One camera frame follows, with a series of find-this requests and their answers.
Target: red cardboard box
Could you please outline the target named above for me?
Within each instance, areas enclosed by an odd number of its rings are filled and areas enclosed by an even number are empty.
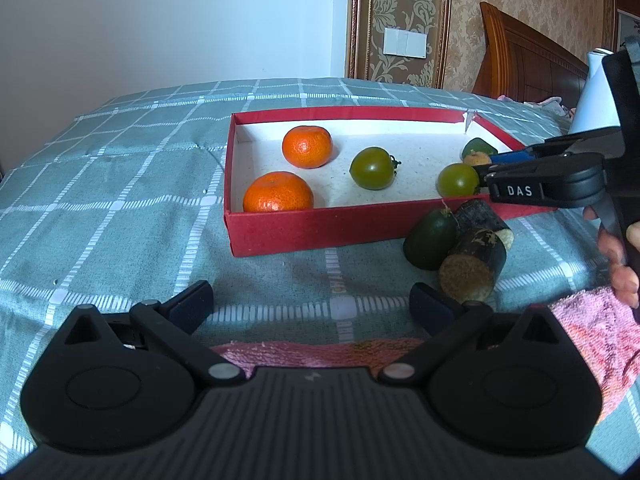
[[[442,108],[320,107],[233,114],[225,165],[224,219],[234,256],[286,253],[407,236],[411,227],[442,207],[436,180],[447,165],[460,162],[466,143],[481,137],[499,153],[524,146],[491,124],[466,112]],[[321,168],[300,170],[282,155],[282,139],[294,126],[326,128],[337,156]],[[398,175],[386,189],[357,186],[349,174],[353,157],[380,146],[400,160]],[[245,213],[249,185],[270,171],[290,171],[314,192],[315,208]],[[455,210],[471,197],[446,199]],[[487,195],[480,195],[488,201]],[[546,208],[491,203],[503,219]]]

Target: ribbed black surface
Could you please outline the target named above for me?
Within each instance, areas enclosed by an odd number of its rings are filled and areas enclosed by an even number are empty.
[[[119,456],[38,448],[8,480],[609,480],[584,450],[519,459],[473,449],[436,425],[415,393],[364,368],[260,368],[211,390],[177,433]]]

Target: human hand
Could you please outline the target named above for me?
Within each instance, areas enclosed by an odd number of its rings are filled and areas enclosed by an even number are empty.
[[[582,216],[595,220],[596,213],[591,207],[584,208]],[[626,239],[640,251],[640,222],[631,224],[626,230]],[[622,242],[600,226],[598,232],[598,250],[609,259],[609,277],[616,297],[629,306],[638,306],[638,275],[621,264],[624,254]]]

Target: pink towel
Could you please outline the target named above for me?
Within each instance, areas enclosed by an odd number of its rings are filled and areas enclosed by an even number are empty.
[[[550,306],[589,365],[602,391],[600,420],[616,409],[640,373],[640,326],[610,287],[579,292]],[[215,352],[250,375],[255,366],[327,368],[384,365],[418,346],[419,339],[375,339],[359,343],[305,345],[286,341],[231,342]]]
[[[640,326],[609,286],[578,292],[550,308],[600,385],[603,420],[640,373]]]

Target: light switch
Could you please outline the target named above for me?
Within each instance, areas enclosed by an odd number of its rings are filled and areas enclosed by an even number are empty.
[[[382,53],[389,56],[427,57],[427,35],[400,28],[385,28]]]

